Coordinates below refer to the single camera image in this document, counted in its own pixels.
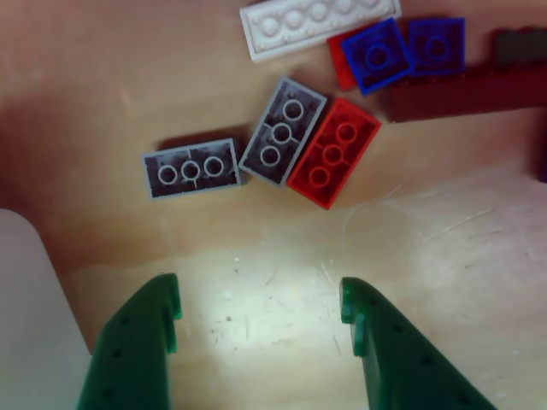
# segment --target blue lego brick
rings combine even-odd
[[[443,75],[465,69],[465,19],[409,22],[409,53],[413,75]]]
[[[411,74],[414,69],[393,19],[346,39],[342,48],[363,95]]]

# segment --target table surface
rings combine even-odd
[[[0,206],[38,229],[89,346],[148,278],[176,272],[175,408],[362,409],[338,281],[385,293],[499,408],[547,407],[544,111],[384,125],[333,209],[252,179],[151,201],[140,156],[248,138],[278,77],[329,96],[325,45],[256,65],[244,0],[5,0]],[[468,60],[542,0],[403,0],[468,18]],[[376,96],[346,93],[384,119]]]

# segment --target plastic brick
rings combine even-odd
[[[337,99],[287,185],[329,209],[379,128],[374,117]]]
[[[465,19],[425,19],[408,24],[413,75],[442,75],[465,69]]]
[[[239,10],[250,58],[322,43],[365,22],[401,16],[399,0],[270,0]]]
[[[499,66],[547,62],[547,30],[527,27],[496,32],[494,58]]]
[[[547,119],[543,120],[538,138],[538,153],[536,156],[536,172],[538,181],[547,184]]]
[[[362,94],[368,94],[413,71],[403,36],[393,19],[382,21],[342,42]]]
[[[349,91],[357,87],[356,78],[353,76],[350,64],[345,58],[342,42],[355,36],[357,33],[361,32],[363,28],[364,27],[358,28],[352,32],[345,32],[344,34],[331,37],[326,41],[328,48],[331,51],[332,64],[334,66],[334,72],[336,73],[338,88],[341,91]]]
[[[152,198],[241,185],[231,138],[143,155]]]
[[[313,131],[326,97],[282,78],[262,114],[239,167],[283,185]]]
[[[546,66],[469,68],[453,76],[404,80],[387,91],[392,122],[546,106]]]

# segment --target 2x2 lego brick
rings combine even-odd
[[[526,27],[494,34],[494,60],[499,66],[547,62],[547,30]]]
[[[414,70],[403,36],[393,19],[345,39],[342,49],[362,94],[376,91]]]
[[[465,68],[465,19],[421,19],[408,23],[412,75],[445,75]]]
[[[356,78],[351,72],[350,64],[345,57],[344,49],[342,49],[342,43],[348,38],[355,36],[362,30],[364,30],[364,27],[358,28],[352,32],[339,34],[338,36],[331,37],[326,41],[328,44],[328,49],[331,52],[332,65],[334,66],[334,72],[336,73],[338,88],[341,91],[349,91],[357,87]]]

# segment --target gray lego brick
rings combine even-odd
[[[143,164],[152,198],[242,184],[231,138],[145,154]]]
[[[539,27],[499,31],[494,56],[499,66],[547,62],[547,31]]]
[[[239,167],[283,185],[325,107],[326,97],[282,78],[241,157]]]

